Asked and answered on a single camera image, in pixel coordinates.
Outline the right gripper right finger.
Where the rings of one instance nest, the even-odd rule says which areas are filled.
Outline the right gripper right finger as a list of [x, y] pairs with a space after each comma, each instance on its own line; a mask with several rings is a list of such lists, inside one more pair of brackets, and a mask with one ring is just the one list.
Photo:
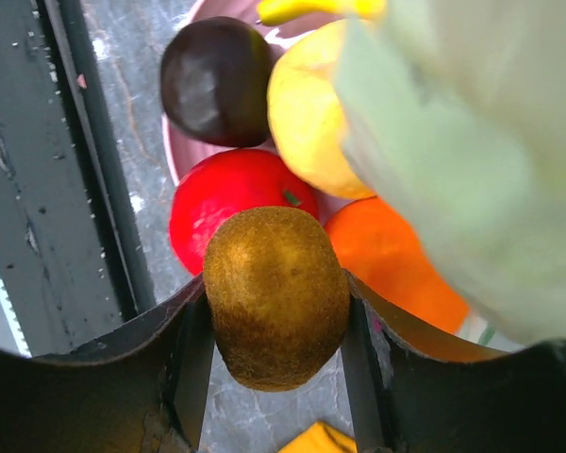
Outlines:
[[361, 452], [566, 452], [566, 340], [507, 353], [432, 327], [349, 277], [341, 347]]

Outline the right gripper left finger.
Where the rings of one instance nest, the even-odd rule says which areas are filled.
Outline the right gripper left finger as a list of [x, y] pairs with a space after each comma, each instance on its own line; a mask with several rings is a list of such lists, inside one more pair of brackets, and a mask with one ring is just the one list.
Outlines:
[[0, 349], [0, 452], [194, 452], [213, 331], [202, 278], [69, 353]]

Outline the orange fake fruit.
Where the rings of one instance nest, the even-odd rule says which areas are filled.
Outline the orange fake fruit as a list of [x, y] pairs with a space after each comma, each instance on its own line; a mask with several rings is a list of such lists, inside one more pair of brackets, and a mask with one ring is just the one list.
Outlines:
[[386, 300], [456, 334], [469, 309], [434, 269], [408, 222], [377, 197], [350, 203], [325, 224], [341, 266]]

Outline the brown fake kiwi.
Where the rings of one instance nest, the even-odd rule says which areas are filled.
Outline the brown fake kiwi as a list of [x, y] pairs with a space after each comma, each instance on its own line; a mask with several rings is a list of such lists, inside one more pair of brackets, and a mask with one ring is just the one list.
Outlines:
[[348, 279], [324, 228], [297, 208], [225, 221], [208, 243], [203, 280], [225, 366], [253, 390], [307, 383], [348, 328]]

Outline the red fake apple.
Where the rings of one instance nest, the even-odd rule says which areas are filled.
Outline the red fake apple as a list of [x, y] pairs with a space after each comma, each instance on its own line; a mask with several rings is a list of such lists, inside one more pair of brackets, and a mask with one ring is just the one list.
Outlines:
[[319, 216], [314, 190], [276, 154], [238, 148], [195, 165], [178, 184], [169, 236], [176, 257], [196, 276], [211, 236], [228, 218], [262, 206], [295, 207]]

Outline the translucent green plastic bag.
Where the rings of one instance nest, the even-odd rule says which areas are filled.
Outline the translucent green plastic bag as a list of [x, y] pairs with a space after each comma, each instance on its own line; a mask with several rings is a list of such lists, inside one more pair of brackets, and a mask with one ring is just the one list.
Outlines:
[[443, 278], [512, 340], [566, 339], [566, 1], [350, 15], [343, 152]]

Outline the yellow fake pear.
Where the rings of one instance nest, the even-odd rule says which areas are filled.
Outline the yellow fake pear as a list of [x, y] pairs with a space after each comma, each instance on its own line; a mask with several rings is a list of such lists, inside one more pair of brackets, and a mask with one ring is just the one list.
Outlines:
[[345, 118], [332, 86], [346, 22], [314, 30], [277, 61], [268, 86], [268, 122], [279, 156], [314, 188], [332, 196], [374, 195], [341, 149]]

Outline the dark purple fake plum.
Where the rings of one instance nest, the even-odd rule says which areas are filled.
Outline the dark purple fake plum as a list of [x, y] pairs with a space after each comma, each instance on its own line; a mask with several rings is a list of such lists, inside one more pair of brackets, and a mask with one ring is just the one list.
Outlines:
[[187, 136], [228, 147], [267, 141], [270, 45], [249, 24], [218, 16], [180, 29], [160, 64], [160, 98]]

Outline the yellow fake banana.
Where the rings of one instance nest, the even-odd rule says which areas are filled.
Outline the yellow fake banana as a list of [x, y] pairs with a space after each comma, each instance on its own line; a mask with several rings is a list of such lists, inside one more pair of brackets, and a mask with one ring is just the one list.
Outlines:
[[355, 14], [374, 18], [386, 11], [385, 0], [266, 0], [256, 6], [259, 25], [282, 25], [311, 13]]

